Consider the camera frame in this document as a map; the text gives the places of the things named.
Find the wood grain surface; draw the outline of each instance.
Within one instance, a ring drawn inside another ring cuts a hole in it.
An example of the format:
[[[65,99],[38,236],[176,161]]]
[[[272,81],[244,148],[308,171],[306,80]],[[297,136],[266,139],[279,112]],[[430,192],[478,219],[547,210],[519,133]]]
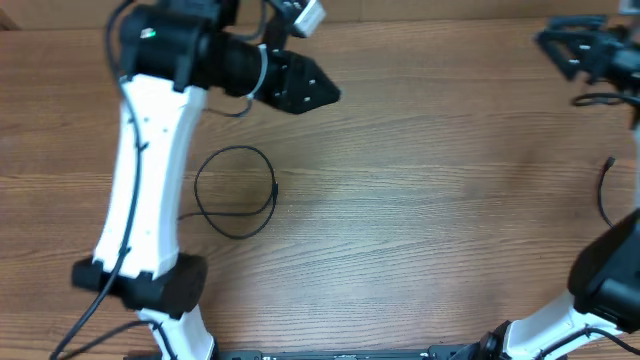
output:
[[[156,0],[136,0],[155,3]],[[0,0],[24,30],[99,29],[121,0]],[[531,18],[617,14],[619,0],[322,0],[325,22]],[[260,18],[259,0],[242,0],[239,24]]]
[[[634,148],[625,108],[575,109],[532,44],[543,19],[325,25],[291,44],[313,56],[343,100],[302,116],[257,105],[245,119],[205,114],[195,170],[213,151],[253,145],[280,183],[269,226],[236,242],[203,219],[180,226],[184,251],[209,262],[201,301],[223,349],[423,348],[478,340],[565,288],[575,256],[632,209]],[[0,358],[43,359],[93,294],[71,265],[104,222],[118,137],[117,97],[100,31],[0,33]],[[242,100],[212,91],[210,105]],[[203,175],[212,209],[268,195],[251,153]],[[220,220],[229,229],[247,223]],[[134,315],[108,299],[73,346]],[[637,337],[627,337],[638,344]],[[86,359],[153,349],[144,329]],[[601,341],[581,359],[630,359]]]

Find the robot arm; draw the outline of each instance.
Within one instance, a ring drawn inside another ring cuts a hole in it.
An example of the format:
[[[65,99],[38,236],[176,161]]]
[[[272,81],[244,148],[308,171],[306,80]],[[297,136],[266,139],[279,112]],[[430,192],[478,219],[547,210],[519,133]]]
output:
[[[265,35],[278,40],[280,47],[252,46],[223,32],[234,22],[233,3],[161,0],[156,6],[137,6],[120,28],[120,65],[128,80],[123,92],[131,108],[123,102],[102,236],[93,256],[74,265],[72,282],[88,290],[105,289],[116,263],[122,261],[120,250],[135,197],[127,253],[108,291],[136,310],[141,320],[151,321],[162,351],[154,359],[172,359],[172,353],[181,360],[209,360],[215,350],[197,305],[206,261],[180,253],[177,239],[187,152],[206,106],[207,89],[222,87],[229,95],[249,95],[293,114],[340,98],[338,88],[312,59],[283,49],[290,34],[306,37],[315,30],[324,17],[319,1],[285,2],[292,10],[285,6],[274,22],[285,27],[277,37]],[[203,14],[205,5],[208,11]],[[134,191],[137,167],[140,185]],[[160,324],[163,333],[153,324]]]
[[[620,9],[623,14],[640,14],[637,1],[623,1]],[[634,108],[632,128],[640,169],[640,46],[633,41],[639,22],[634,19],[631,27],[612,29],[606,29],[606,23],[604,16],[555,18],[537,42],[567,80],[585,72],[588,84],[606,80],[617,90],[578,96],[575,106],[626,103]],[[474,360],[505,356],[554,360],[604,334],[640,329],[639,224],[640,210],[636,210],[589,245],[573,265],[568,290],[528,318],[507,322],[485,335]]]

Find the wire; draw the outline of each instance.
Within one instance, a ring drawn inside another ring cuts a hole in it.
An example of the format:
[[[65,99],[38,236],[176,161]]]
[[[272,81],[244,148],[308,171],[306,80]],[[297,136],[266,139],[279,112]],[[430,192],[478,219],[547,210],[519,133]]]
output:
[[[598,180],[598,211],[600,212],[600,216],[604,222],[609,225],[609,227],[613,228],[613,223],[609,220],[607,213],[604,211],[604,205],[602,204],[602,185],[604,184],[604,177],[607,175],[607,171],[611,169],[613,164],[615,164],[616,159],[614,157],[609,156],[607,161],[602,166],[602,171],[600,172],[600,179]]]
[[[103,342],[105,342],[106,340],[128,330],[134,327],[138,327],[138,326],[143,326],[143,325],[151,325],[153,326],[153,330],[158,330],[158,332],[160,333],[160,336],[162,337],[162,341],[165,344],[165,347],[167,347],[167,352],[169,352],[170,354],[173,353],[173,349],[171,348],[171,344],[169,343],[169,339],[167,338],[167,334],[165,333],[165,331],[162,329],[162,324],[158,323],[157,321],[154,320],[138,320],[138,321],[131,321],[128,322],[126,324],[120,325],[117,328],[106,332],[104,335],[97,337],[95,340],[91,341],[90,343],[82,346],[81,348],[74,350],[72,352],[70,352],[69,354],[63,356],[60,358],[60,360],[67,360],[67,359],[71,359],[74,358],[80,354],[86,353],[87,351],[91,350],[93,347],[102,344]]]
[[[107,22],[107,27],[106,27],[106,30],[105,30],[105,38],[104,38],[105,39],[105,52],[106,52],[106,55],[107,55],[107,62],[109,64],[109,68],[111,70],[113,78],[114,78],[114,80],[116,82],[116,88],[118,89],[118,92],[120,93],[120,95],[124,99],[124,102],[125,102],[125,104],[127,106],[127,109],[129,110],[129,113],[131,115],[130,124],[133,126],[134,146],[136,148],[136,161],[135,161],[136,169],[135,169],[135,175],[134,175],[133,191],[132,191],[132,195],[131,195],[131,204],[129,205],[129,215],[127,216],[127,222],[126,222],[126,226],[125,226],[125,229],[124,229],[124,234],[123,234],[123,237],[122,237],[122,243],[120,245],[120,250],[118,251],[118,259],[116,260],[116,263],[115,263],[113,269],[111,270],[111,275],[109,276],[109,279],[107,280],[107,282],[105,283],[102,291],[98,294],[98,296],[93,301],[93,303],[91,303],[91,305],[85,311],[85,313],[71,327],[69,332],[62,338],[62,340],[60,341],[58,346],[56,346],[54,351],[49,356],[50,360],[58,360],[59,359],[59,355],[62,354],[62,352],[64,351],[64,348],[67,345],[69,345],[71,340],[73,340],[73,338],[78,334],[80,329],[82,329],[82,327],[87,323],[87,321],[89,321],[91,316],[93,316],[93,314],[96,312],[96,310],[98,309],[98,306],[100,306],[102,301],[107,297],[107,295],[111,291],[111,288],[113,287],[113,284],[115,283],[115,280],[118,277],[118,273],[120,272],[120,269],[122,268],[122,264],[124,263],[124,259],[125,259],[126,255],[130,251],[130,248],[128,247],[128,245],[129,245],[129,238],[131,236],[131,230],[133,228],[133,220],[135,218],[136,207],[137,207],[137,204],[138,204],[138,195],[140,193],[140,178],[141,178],[140,173],[141,173],[141,164],[142,164],[142,151],[143,151],[144,147],[141,146],[141,144],[140,144],[140,129],[139,129],[139,126],[138,126],[138,120],[136,119],[136,115],[135,115],[133,106],[131,104],[131,100],[129,99],[129,97],[125,93],[125,91],[124,91],[124,89],[122,87],[122,83],[121,83],[120,77],[119,77],[120,69],[119,69],[119,67],[118,67],[118,65],[116,63],[115,57],[113,55],[113,49],[112,49],[112,46],[111,46],[111,33],[113,32],[113,27],[115,25],[116,19],[120,16],[120,14],[129,5],[133,4],[133,2],[134,2],[133,0],[124,0],[120,5],[118,5],[118,7],[116,7],[116,9],[113,11],[111,16],[109,17],[109,21]],[[163,333],[164,333],[164,331],[161,330],[160,334],[161,334],[161,336],[163,338],[165,348],[166,348],[167,352],[169,353],[170,358],[171,359],[177,359],[177,357],[173,353],[173,349],[171,348],[171,345],[169,344],[169,342],[166,339],[166,335],[164,335],[164,336],[162,335]],[[77,353],[78,353],[78,351],[74,351],[72,354],[77,355]]]
[[[620,340],[618,337],[616,337],[616,336],[614,336],[612,334],[609,334],[608,332],[606,332],[604,330],[600,330],[600,329],[596,329],[596,328],[589,328],[589,329],[587,329],[587,336],[589,336],[589,333],[600,334],[600,335],[606,337],[607,339],[613,341],[614,344],[620,346],[624,350],[626,350],[626,351],[628,351],[628,352],[630,352],[630,353],[632,353],[634,355],[640,356],[640,349],[635,348],[635,347],[627,344],[626,342]]]
[[[582,337],[582,336],[586,336],[586,337],[590,337],[591,334],[600,334],[604,337],[606,337],[607,339],[613,341],[616,345],[620,346],[621,348],[623,348],[624,350],[634,354],[634,355],[638,355],[640,356],[640,349],[634,348],[633,346],[627,344],[626,342],[620,340],[618,337],[604,331],[601,329],[597,329],[597,328],[584,328],[572,335],[570,335],[569,337],[563,339],[562,341],[553,344],[551,347],[549,347],[548,349],[544,350],[543,352],[541,352],[537,357],[536,360],[542,360],[544,359],[547,355],[551,354],[552,352],[560,349],[561,347],[571,343],[572,341]]]
[[[615,84],[613,82],[611,82],[609,79],[598,79],[595,82],[596,84],[601,84],[601,83],[605,83],[605,84],[609,84],[611,86],[613,86],[615,88]],[[610,99],[606,99],[602,102],[597,102],[594,101],[594,104],[603,104],[603,105],[609,105],[609,106],[616,106],[616,105],[622,105],[624,104],[624,101],[619,99],[619,98],[610,98]]]
[[[260,155],[260,157],[262,157],[262,159],[264,159],[265,163],[267,164],[267,167],[269,168],[269,172],[271,173],[271,193],[269,194],[269,197],[267,198],[267,201],[258,210],[251,211],[251,212],[235,213],[235,212],[210,212],[210,211],[206,211],[204,209],[204,206],[202,205],[202,201],[200,201],[200,196],[198,195],[198,178],[200,178],[200,174],[202,173],[204,168],[209,164],[209,162],[211,162],[211,160],[213,160],[213,158],[215,158],[216,156],[218,156],[218,155],[220,155],[220,154],[222,154],[222,153],[224,153],[226,151],[239,150],[239,149],[250,150],[250,151],[253,151],[253,152],[257,153],[258,155]],[[184,220],[186,218],[193,217],[193,216],[204,216],[204,218],[207,220],[207,222],[209,222],[209,225],[211,225],[211,227],[213,227],[220,234],[222,234],[222,235],[224,235],[224,236],[226,236],[226,237],[228,237],[230,239],[233,239],[233,240],[244,240],[244,239],[248,239],[248,238],[258,234],[260,231],[262,231],[262,229],[265,228],[265,226],[267,226],[267,224],[269,223],[269,220],[271,220],[271,217],[273,216],[273,213],[274,213],[274,211],[276,209],[276,202],[277,202],[277,199],[278,199],[278,182],[276,181],[275,171],[273,170],[273,166],[271,165],[271,162],[262,153],[262,151],[256,149],[253,146],[233,145],[233,146],[229,146],[229,147],[226,147],[226,148],[223,148],[223,149],[220,149],[220,150],[216,151],[215,153],[211,154],[204,161],[204,163],[200,166],[200,169],[198,169],[198,172],[196,173],[195,179],[193,180],[193,193],[195,195],[196,203],[198,204],[198,208],[200,208],[200,211],[181,215],[178,218],[178,221],[182,221],[182,220]],[[267,216],[267,219],[256,230],[254,230],[254,231],[252,231],[250,233],[244,234],[244,235],[229,234],[228,232],[222,230],[218,225],[216,225],[213,222],[213,220],[210,218],[210,216],[222,216],[222,217],[254,216],[254,215],[258,215],[258,214],[262,213],[269,206],[269,204],[271,204],[271,211],[269,212],[269,216]]]
[[[571,100],[573,106],[591,106],[591,105],[618,105],[620,102],[610,102],[605,100],[620,100],[631,106],[640,106],[640,98],[626,95],[622,93],[589,93],[576,96]]]
[[[211,109],[211,108],[207,108],[204,111],[205,112],[209,112],[209,113],[213,113],[213,114],[218,114],[218,115],[222,115],[222,116],[226,116],[226,117],[231,117],[231,118],[241,118],[241,117],[245,117],[247,116],[247,114],[251,111],[251,108],[253,107],[253,98],[247,98],[247,107],[244,108],[244,110],[240,111],[239,113],[236,114],[229,114],[220,110],[216,110],[216,109]]]
[[[260,1],[260,23],[258,24],[258,28],[253,34],[243,35],[243,34],[234,34],[233,37],[237,40],[241,41],[253,41],[262,34],[267,27],[267,0]]]
[[[262,87],[262,84],[264,83],[264,79],[267,77],[267,68],[269,65],[269,56],[267,55],[267,46],[265,44],[260,44],[258,45],[257,48],[258,48],[258,51],[260,52],[260,64],[261,64],[260,77],[258,78],[258,81],[256,82],[256,86],[254,86],[253,90],[251,90],[250,93],[245,95],[245,97],[247,98],[247,107],[237,114],[227,114],[220,110],[214,110],[211,108],[205,109],[204,110],[205,112],[210,112],[210,113],[214,113],[214,114],[218,114],[226,117],[232,117],[232,118],[241,118],[247,115],[249,111],[251,111],[251,107],[253,106],[253,99],[256,93]]]

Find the coiled black cable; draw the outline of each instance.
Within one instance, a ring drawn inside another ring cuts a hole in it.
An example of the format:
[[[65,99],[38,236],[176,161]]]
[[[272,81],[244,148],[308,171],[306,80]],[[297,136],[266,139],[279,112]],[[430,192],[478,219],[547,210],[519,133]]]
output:
[[[260,155],[260,157],[262,157],[262,159],[267,164],[267,167],[269,168],[269,172],[271,174],[271,193],[269,194],[269,197],[267,198],[267,201],[265,201],[264,205],[262,205],[258,210],[251,211],[251,212],[244,212],[244,213],[210,212],[210,211],[205,210],[204,206],[202,205],[202,201],[200,200],[200,196],[198,195],[198,178],[200,178],[200,174],[205,169],[205,167],[209,164],[209,162],[211,162],[211,160],[213,160],[216,156],[218,156],[218,155],[220,155],[220,154],[222,154],[224,152],[227,152],[227,151],[240,150],[240,149],[250,150],[250,151],[253,151],[253,152],[257,153],[258,155]],[[273,216],[273,213],[274,213],[274,211],[276,209],[276,202],[277,202],[277,199],[278,199],[278,182],[276,181],[276,174],[275,174],[275,171],[273,170],[273,166],[271,165],[271,162],[264,155],[264,153],[262,153],[262,151],[256,149],[253,146],[233,145],[233,146],[229,146],[229,147],[226,147],[226,148],[223,148],[223,149],[220,149],[220,150],[216,151],[215,153],[211,154],[204,161],[204,163],[202,163],[202,165],[200,166],[200,169],[198,169],[198,172],[196,173],[195,179],[193,180],[193,193],[195,195],[196,203],[198,204],[198,208],[200,208],[200,211],[199,212],[193,212],[193,213],[184,214],[184,215],[182,215],[182,216],[180,216],[178,218],[178,221],[184,220],[184,219],[186,219],[188,217],[192,217],[192,216],[204,216],[204,218],[207,220],[207,222],[209,222],[209,225],[211,225],[211,227],[214,228],[220,234],[222,234],[222,235],[224,235],[224,236],[226,236],[226,237],[228,237],[230,239],[233,239],[233,240],[244,240],[244,239],[248,239],[248,238],[258,234],[260,231],[262,231],[262,229],[265,228],[265,226],[267,226],[267,224],[269,223],[269,220],[271,220],[271,217]],[[246,216],[258,215],[258,214],[262,213],[269,206],[269,203],[271,203],[271,211],[269,212],[269,216],[267,216],[266,220],[256,230],[251,231],[251,232],[249,232],[247,234],[243,234],[243,235],[229,234],[228,232],[226,232],[223,229],[221,229],[218,225],[216,225],[213,222],[213,220],[211,219],[211,216],[246,217]]]

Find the black cable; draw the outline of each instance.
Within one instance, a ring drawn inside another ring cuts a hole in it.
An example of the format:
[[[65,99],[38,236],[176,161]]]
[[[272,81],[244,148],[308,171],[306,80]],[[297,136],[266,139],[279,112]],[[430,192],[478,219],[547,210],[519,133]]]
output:
[[[222,154],[223,152],[226,151],[230,151],[230,150],[239,150],[239,149],[245,149],[245,150],[251,150],[255,153],[257,153],[258,155],[260,155],[262,157],[262,159],[264,159],[265,163],[267,164],[267,167],[269,168],[269,172],[271,173],[271,194],[269,194],[269,198],[267,198],[267,201],[264,203],[264,205],[262,205],[262,207],[260,207],[258,210],[256,211],[251,211],[251,212],[244,212],[244,213],[235,213],[235,212],[210,212],[210,211],[206,211],[204,209],[204,206],[202,205],[202,202],[200,201],[200,196],[198,195],[198,178],[200,177],[200,174],[202,173],[202,171],[204,170],[204,168],[209,164],[209,162],[211,160],[213,160],[213,158],[215,158],[216,156]],[[205,219],[207,219],[207,221],[209,222],[209,225],[211,225],[211,227],[213,227],[217,232],[219,232],[220,234],[233,239],[233,240],[244,240],[244,239],[248,239],[256,234],[258,234],[260,231],[262,231],[262,229],[265,228],[265,226],[267,226],[267,224],[269,223],[269,220],[271,220],[271,217],[273,216],[273,213],[276,209],[276,202],[278,199],[278,182],[276,181],[276,175],[275,175],[275,171],[273,170],[273,166],[271,165],[271,162],[269,161],[269,159],[262,153],[262,151],[256,149],[253,146],[248,146],[248,145],[234,145],[234,146],[229,146],[223,149],[220,149],[218,151],[216,151],[215,153],[211,154],[207,160],[204,161],[204,163],[200,166],[200,169],[198,169],[198,172],[196,173],[196,177],[193,180],[193,193],[195,195],[196,198],[196,203],[198,204],[198,207],[200,208],[200,212],[194,212],[194,213],[188,213],[188,214],[184,214],[181,215],[178,218],[178,221],[184,220],[188,217],[192,217],[192,216],[204,216]],[[222,230],[219,226],[217,226],[213,220],[211,220],[210,216],[222,216],[222,217],[245,217],[245,216],[254,216],[254,215],[258,215],[260,213],[262,213],[268,206],[269,203],[271,203],[271,211],[269,212],[269,216],[267,216],[267,219],[262,223],[262,225],[260,225],[260,227],[258,227],[256,230],[244,234],[244,235],[233,235],[233,234],[229,234],[226,231]]]
[[[618,105],[620,102],[610,102],[605,100],[620,100],[631,106],[640,107],[640,98],[623,93],[589,93],[576,96],[571,101],[573,106],[591,106],[591,105]]]
[[[173,349],[171,348],[171,344],[169,343],[169,339],[167,338],[167,334],[165,333],[165,331],[162,329],[162,324],[158,323],[157,321],[153,321],[153,320],[138,320],[138,321],[131,321],[128,322],[126,324],[120,325],[117,328],[106,332],[104,335],[96,338],[95,340],[91,341],[90,343],[82,346],[79,349],[76,349],[72,352],[70,352],[67,355],[64,355],[63,357],[60,358],[60,360],[67,360],[67,359],[71,359],[74,358],[80,354],[84,354],[87,351],[91,350],[93,347],[102,344],[103,342],[105,342],[106,340],[128,330],[134,327],[138,327],[138,326],[143,326],[143,325],[152,325],[153,326],[153,330],[154,331],[158,331],[160,333],[160,336],[162,337],[162,342],[164,343],[165,347],[167,347],[167,352],[169,352],[169,354],[173,354]]]
[[[633,346],[627,344],[626,342],[618,339],[616,336],[601,330],[601,329],[597,329],[597,328],[584,328],[572,335],[570,335],[569,337],[563,339],[562,341],[553,344],[551,347],[545,349],[544,351],[542,351],[537,357],[536,360],[543,360],[547,355],[551,354],[552,352],[560,349],[561,347],[571,343],[572,341],[582,337],[582,336],[586,336],[589,337],[591,334],[600,334],[604,337],[606,337],[607,339],[613,341],[616,345],[620,346],[621,348],[623,348],[624,350],[634,354],[634,355],[638,355],[640,356],[640,349],[634,348]]]
[[[251,111],[252,107],[253,107],[253,99],[247,98],[247,107],[245,107],[244,110],[236,114],[229,114],[229,113],[216,110],[216,109],[211,109],[211,108],[204,109],[204,112],[209,112],[209,113],[218,114],[218,115],[231,117],[231,118],[241,118],[241,117],[245,117],[249,113],[249,111]]]
[[[124,102],[131,115],[130,123],[133,126],[134,146],[136,148],[136,170],[135,170],[135,176],[134,176],[133,191],[131,195],[131,204],[129,206],[129,215],[127,216],[127,223],[126,223],[124,234],[122,237],[120,250],[118,251],[118,259],[116,260],[116,263],[113,269],[111,270],[111,275],[109,276],[109,279],[107,280],[102,291],[98,294],[98,296],[93,301],[93,303],[91,303],[91,305],[85,311],[85,313],[71,327],[69,332],[64,336],[64,338],[62,338],[58,346],[56,346],[54,351],[49,356],[50,360],[59,359],[59,355],[62,354],[62,352],[64,351],[64,348],[71,342],[71,340],[73,340],[73,338],[78,334],[80,329],[82,329],[82,327],[87,323],[87,321],[89,321],[91,316],[93,316],[93,314],[96,312],[96,310],[98,309],[98,306],[100,306],[100,303],[102,303],[102,301],[107,297],[107,295],[111,291],[111,288],[113,287],[113,284],[118,276],[118,273],[122,268],[124,259],[127,253],[130,251],[130,248],[128,247],[129,238],[131,236],[131,230],[133,228],[133,220],[135,218],[136,207],[138,204],[138,195],[140,193],[140,178],[141,178],[140,173],[141,173],[143,146],[141,146],[140,144],[140,129],[138,127],[138,121],[136,119],[135,112],[133,111],[133,106],[131,104],[129,97],[127,96],[127,94],[124,92],[124,89],[122,88],[122,83],[119,76],[120,70],[116,63],[115,57],[113,55],[113,49],[111,46],[111,33],[113,31],[113,27],[115,25],[116,19],[133,2],[134,2],[133,0],[124,0],[120,5],[118,5],[118,7],[116,7],[116,9],[113,11],[111,16],[109,17],[109,21],[107,22],[107,27],[105,30],[105,52],[107,55],[107,61],[109,63],[109,68],[116,82],[116,88],[118,89],[118,92],[124,99]],[[165,348],[167,349],[167,352],[169,353],[170,358],[177,359],[177,357],[173,353],[173,349],[171,348],[171,345],[166,340],[166,335],[162,337],[163,337],[163,340],[165,340],[164,345],[165,345]]]
[[[630,353],[632,353],[634,355],[640,356],[640,349],[635,348],[635,347],[627,344],[626,342],[620,340],[617,336],[609,334],[608,332],[606,332],[604,330],[600,330],[600,329],[596,329],[596,328],[589,328],[589,329],[587,329],[587,332],[588,333],[600,334],[600,335],[606,337],[607,339],[613,341],[614,344],[620,346],[624,350],[626,350],[626,351],[628,351],[628,352],[630,352]]]
[[[267,27],[267,0],[260,1],[260,23],[258,24],[258,28],[253,34],[243,35],[243,34],[234,34],[233,37],[241,40],[241,41],[253,41],[264,33],[264,30]]]
[[[600,212],[600,216],[602,216],[602,219],[604,220],[604,222],[606,222],[607,225],[609,225],[609,227],[611,228],[613,228],[613,223],[611,223],[611,220],[609,220],[607,213],[604,211],[604,205],[602,204],[602,185],[604,184],[604,177],[605,175],[607,175],[607,171],[611,169],[611,167],[613,166],[613,164],[615,164],[615,162],[616,162],[616,159],[609,156],[607,161],[602,166],[602,171],[600,172],[600,179],[598,180],[598,211]]]

